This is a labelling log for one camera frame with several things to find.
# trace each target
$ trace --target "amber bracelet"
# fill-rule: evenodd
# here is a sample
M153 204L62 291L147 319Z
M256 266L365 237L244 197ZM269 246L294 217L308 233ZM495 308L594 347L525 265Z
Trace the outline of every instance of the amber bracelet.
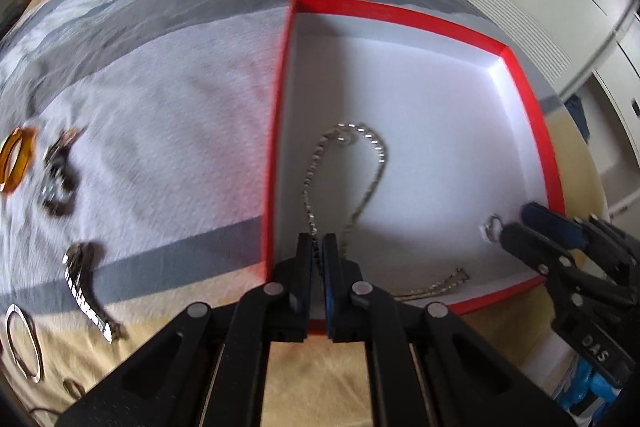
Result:
M22 182L33 161L36 130L30 127L16 128L4 141L0 150L0 193L11 194ZM12 158L20 147L15 161Z

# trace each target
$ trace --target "bedsheet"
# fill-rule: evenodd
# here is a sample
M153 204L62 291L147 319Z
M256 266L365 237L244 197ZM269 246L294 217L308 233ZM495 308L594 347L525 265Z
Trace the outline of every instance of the bedsheet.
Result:
M602 213L584 142L514 42L466 0L372 1L423 10L512 46L545 113L567 213ZM39 161L0 200L0 309L16 303L33 317L44 359L44 380L33 385L2 353L4 377L28 408L63 410L72 403L64 378L88 390L190 302L219 306L264 281L263 174L287 2L34 0L0 43L0 136L36 127L41 158L60 130L82 130L70 154L80 178L70 217L53 220L35 203ZM125 333L111 345L63 278L62 255L78 241L100 245L95 297ZM536 288L467 320L521 364L551 315ZM13 336L33 367L19 325ZM296 400L310 410L304 418L293 411ZM368 425L368 400L361 346L318 338L274 346L265 425ZM37 419L52 425L54 415Z

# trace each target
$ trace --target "cabinet door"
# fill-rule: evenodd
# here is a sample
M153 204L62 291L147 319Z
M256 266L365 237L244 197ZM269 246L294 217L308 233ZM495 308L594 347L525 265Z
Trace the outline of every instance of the cabinet door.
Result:
M616 108L640 162L640 76L620 45L598 67L596 76Z
M640 74L640 19L638 14L634 14L628 32L620 41L620 47L636 73Z
M593 0L470 0L529 55L560 93L607 39Z

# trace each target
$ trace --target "chain necklace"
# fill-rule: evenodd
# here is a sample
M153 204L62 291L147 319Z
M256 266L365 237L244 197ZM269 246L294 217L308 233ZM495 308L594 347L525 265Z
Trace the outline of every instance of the chain necklace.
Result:
M318 241L318 227L316 225L316 216L314 215L311 208L311 201L309 198L309 187L311 186L311 182L316 177L316 171L318 170L318 164L322 158L322 154L324 153L324 149L327 144L331 141L337 141L339 144L344 146L348 146L351 144L353 136L357 136L360 134L365 138L369 139L376 155L378 157L378 169L376 170L376 174L373 177L373 180L367 187L367 191L362 198L360 204L356 207L356 210L351 217L347 221L346 226L340 236L340 241L338 243L338 252L341 256L346 258L347 248L349 246L349 237L351 232L353 231L353 227L356 225L358 218L363 213L365 207L373 197L376 189L378 188L378 184L380 183L380 179L382 178L382 174L386 168L386 146L384 142L380 139L378 134L375 133L372 129L364 125L363 123L355 124L355 123L339 123L334 127L331 127L328 131L322 134L318 143L316 144L316 148L314 149L313 156L311 156L311 165L306 171L306 177L304 182L304 189L302 191L302 198L305 203L305 212L306 219L309 223L309 230L312 238L312 248L313 248L313 256L318 266L318 271L320 272L321 277L324 275L324 267L322 266L322 257L320 255L320 246ZM427 297L434 297L437 295L441 295L446 293L456 286L459 286L462 283L465 283L469 279L468 274L465 272L463 268L458 268L454 273L448 276L446 279L432 284L426 289L418 289L412 290L404 293L392 294L399 301L410 301L417 299L424 299Z

